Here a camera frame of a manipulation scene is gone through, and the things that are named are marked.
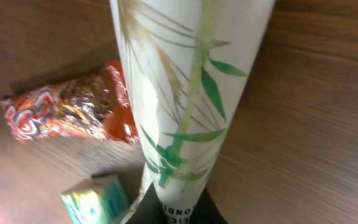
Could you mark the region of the red Top chocolate bar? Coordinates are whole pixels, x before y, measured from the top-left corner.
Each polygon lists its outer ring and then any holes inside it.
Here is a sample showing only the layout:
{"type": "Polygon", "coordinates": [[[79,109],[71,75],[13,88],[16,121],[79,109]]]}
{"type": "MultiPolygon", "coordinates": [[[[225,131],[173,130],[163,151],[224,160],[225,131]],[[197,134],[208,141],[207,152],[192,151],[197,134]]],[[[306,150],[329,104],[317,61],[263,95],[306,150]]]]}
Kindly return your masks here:
{"type": "Polygon", "coordinates": [[[98,73],[4,96],[0,104],[20,141],[54,136],[139,141],[120,60],[98,73]]]}

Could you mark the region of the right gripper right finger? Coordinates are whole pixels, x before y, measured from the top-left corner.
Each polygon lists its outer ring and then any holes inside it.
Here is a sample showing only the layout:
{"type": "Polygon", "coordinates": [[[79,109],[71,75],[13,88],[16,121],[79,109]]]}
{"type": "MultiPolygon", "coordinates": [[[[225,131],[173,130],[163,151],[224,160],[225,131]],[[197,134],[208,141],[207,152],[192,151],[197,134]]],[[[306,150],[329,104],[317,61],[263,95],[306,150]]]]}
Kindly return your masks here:
{"type": "Polygon", "coordinates": [[[207,188],[201,193],[190,217],[190,224],[227,224],[207,188]]]}

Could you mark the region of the white tube with brown cap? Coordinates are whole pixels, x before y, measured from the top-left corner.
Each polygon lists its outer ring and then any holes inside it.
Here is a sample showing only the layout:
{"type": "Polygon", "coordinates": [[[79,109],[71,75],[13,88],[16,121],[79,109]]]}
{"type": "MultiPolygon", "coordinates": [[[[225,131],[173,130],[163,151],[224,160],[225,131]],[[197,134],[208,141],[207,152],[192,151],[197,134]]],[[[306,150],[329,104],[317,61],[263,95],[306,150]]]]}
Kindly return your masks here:
{"type": "Polygon", "coordinates": [[[111,1],[145,170],[167,223],[189,223],[269,23],[273,0],[111,1]]]}

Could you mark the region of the small green tissue packet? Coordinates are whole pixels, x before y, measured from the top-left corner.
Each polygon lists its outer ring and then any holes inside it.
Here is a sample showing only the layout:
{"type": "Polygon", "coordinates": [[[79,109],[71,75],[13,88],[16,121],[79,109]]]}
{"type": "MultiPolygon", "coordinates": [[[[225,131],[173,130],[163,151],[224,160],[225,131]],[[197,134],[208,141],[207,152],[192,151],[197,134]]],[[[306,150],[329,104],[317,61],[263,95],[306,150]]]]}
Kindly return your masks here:
{"type": "Polygon", "coordinates": [[[74,224],[120,223],[130,208],[116,174],[84,179],[60,196],[74,224]]]}

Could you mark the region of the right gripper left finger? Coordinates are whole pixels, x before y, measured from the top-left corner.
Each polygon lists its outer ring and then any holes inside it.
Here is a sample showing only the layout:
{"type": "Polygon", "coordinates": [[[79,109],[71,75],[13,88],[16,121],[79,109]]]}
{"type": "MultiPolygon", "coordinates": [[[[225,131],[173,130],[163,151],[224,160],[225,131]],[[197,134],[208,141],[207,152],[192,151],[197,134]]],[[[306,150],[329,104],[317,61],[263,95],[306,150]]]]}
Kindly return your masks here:
{"type": "Polygon", "coordinates": [[[165,215],[153,184],[150,185],[126,224],[166,224],[165,215]]]}

